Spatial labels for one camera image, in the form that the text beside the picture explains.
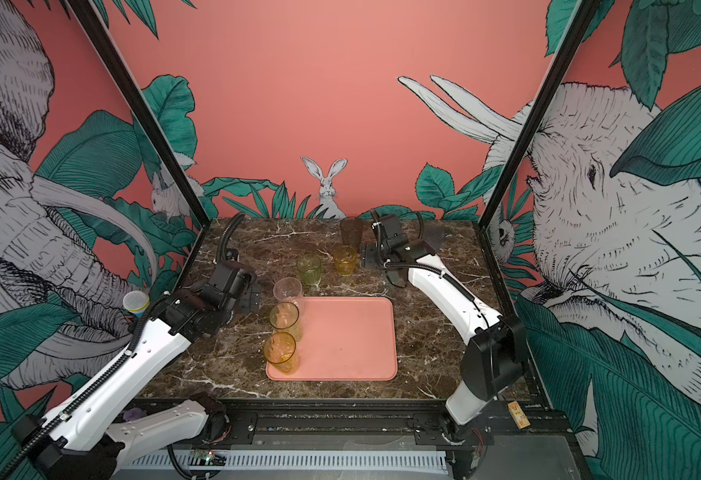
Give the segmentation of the clear glass tumbler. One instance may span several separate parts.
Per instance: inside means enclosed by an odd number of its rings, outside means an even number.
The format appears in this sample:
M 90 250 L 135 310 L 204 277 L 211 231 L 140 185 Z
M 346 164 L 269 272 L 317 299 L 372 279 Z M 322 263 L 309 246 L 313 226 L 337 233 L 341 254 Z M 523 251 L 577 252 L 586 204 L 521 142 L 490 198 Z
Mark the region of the clear glass tumbler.
M 282 278 L 274 283 L 274 298 L 277 302 L 296 302 L 304 296 L 302 282 L 295 277 Z

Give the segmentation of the light green tall glass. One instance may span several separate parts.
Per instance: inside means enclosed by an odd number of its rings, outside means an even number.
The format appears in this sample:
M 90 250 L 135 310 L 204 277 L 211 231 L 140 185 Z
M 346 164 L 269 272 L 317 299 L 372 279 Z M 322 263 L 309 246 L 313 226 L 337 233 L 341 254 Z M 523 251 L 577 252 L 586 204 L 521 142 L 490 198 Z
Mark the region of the light green tall glass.
M 302 339 L 302 326 L 300 325 L 300 310 L 292 302 L 280 302 L 268 314 L 270 325 L 276 332 L 288 333 L 294 340 Z

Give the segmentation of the amber tall glass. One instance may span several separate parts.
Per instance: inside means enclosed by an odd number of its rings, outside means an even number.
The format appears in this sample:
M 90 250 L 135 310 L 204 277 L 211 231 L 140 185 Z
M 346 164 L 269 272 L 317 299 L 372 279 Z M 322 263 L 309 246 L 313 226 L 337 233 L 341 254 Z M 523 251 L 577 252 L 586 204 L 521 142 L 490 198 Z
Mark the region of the amber tall glass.
M 294 374 L 300 366 L 298 342 L 292 334 L 276 332 L 264 342 L 264 359 L 270 366 L 283 374 Z

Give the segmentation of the pink square tray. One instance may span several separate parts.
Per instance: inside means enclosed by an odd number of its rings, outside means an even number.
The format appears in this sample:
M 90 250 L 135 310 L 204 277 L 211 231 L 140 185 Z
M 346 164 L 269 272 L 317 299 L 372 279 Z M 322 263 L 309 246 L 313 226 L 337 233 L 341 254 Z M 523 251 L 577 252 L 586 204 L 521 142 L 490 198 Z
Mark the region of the pink square tray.
M 397 374 L 393 306 L 383 297 L 298 300 L 298 368 L 266 366 L 274 381 L 390 381 Z

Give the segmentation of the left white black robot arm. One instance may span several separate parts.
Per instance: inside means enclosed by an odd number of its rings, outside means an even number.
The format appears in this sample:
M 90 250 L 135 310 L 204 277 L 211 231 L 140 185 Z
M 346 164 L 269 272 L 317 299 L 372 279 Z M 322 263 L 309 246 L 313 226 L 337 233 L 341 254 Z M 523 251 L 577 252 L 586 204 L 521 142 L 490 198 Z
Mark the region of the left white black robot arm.
M 216 441 L 230 426 L 226 408 L 198 394 L 138 421 L 118 416 L 136 394 L 190 345 L 254 305 L 256 274 L 220 260 L 206 282 L 162 297 L 144 311 L 132 340 L 94 378 L 44 417 L 26 416 L 12 436 L 20 450 L 0 472 L 8 479 L 28 462 L 46 479 L 108 479 L 124 465 L 180 440 Z

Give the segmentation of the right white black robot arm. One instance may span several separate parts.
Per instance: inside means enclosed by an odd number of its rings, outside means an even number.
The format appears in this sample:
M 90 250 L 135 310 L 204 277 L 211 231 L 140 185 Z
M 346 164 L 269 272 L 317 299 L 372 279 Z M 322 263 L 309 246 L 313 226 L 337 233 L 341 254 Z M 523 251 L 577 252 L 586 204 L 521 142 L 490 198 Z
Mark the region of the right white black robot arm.
M 445 402 L 452 421 L 464 426 L 524 376 L 529 351 L 523 322 L 487 305 L 452 274 L 424 239 L 420 214 L 415 239 L 407 237 L 393 214 L 371 210 L 370 217 L 375 242 L 362 246 L 361 265 L 383 271 L 397 288 L 411 285 L 424 293 L 465 344 L 460 384 Z

